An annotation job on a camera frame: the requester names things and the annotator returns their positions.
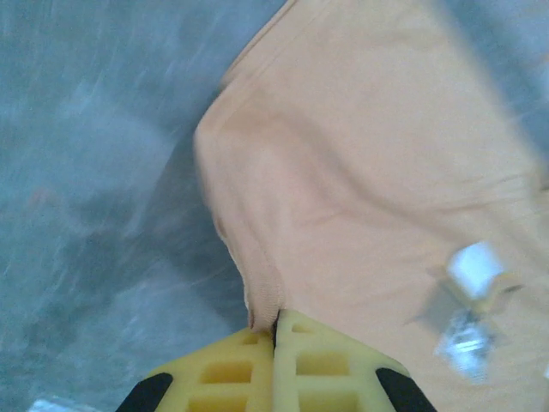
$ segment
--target small white object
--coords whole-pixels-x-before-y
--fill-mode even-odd
[[[475,243],[457,252],[448,265],[449,275],[473,300],[486,297],[504,267],[490,246]]]
[[[61,398],[51,400],[38,399],[28,412],[99,412],[97,409],[84,405],[76,405],[71,401]]]

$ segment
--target rectangular slot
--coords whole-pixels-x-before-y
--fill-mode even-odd
[[[246,397],[202,397],[189,401],[186,412],[245,412]]]
[[[244,384],[251,382],[253,366],[248,361],[216,362],[201,377],[203,384]]]
[[[299,393],[299,412],[362,412],[353,391],[304,391]]]
[[[304,352],[296,362],[296,374],[344,376],[349,374],[349,359],[342,352]]]

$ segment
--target gray concrete floor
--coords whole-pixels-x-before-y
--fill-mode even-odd
[[[2,412],[114,410],[150,369],[245,326],[190,144],[282,2],[0,0]],[[513,10],[496,3],[445,5],[547,149],[532,34],[495,24]]]

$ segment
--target fabric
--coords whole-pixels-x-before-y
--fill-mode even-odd
[[[542,410],[549,201],[525,140],[429,3],[288,3],[196,132],[250,326],[292,308],[401,361],[438,410]],[[437,274],[478,241],[524,286],[482,386],[434,355],[431,321],[451,306]]]

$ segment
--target towel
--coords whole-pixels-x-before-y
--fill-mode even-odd
[[[250,327],[292,308],[401,361],[439,410],[541,410],[549,201],[521,133],[431,3],[288,2],[195,136]],[[524,288],[494,315],[506,337],[475,386],[434,355],[431,318],[451,307],[438,274],[480,241]]]

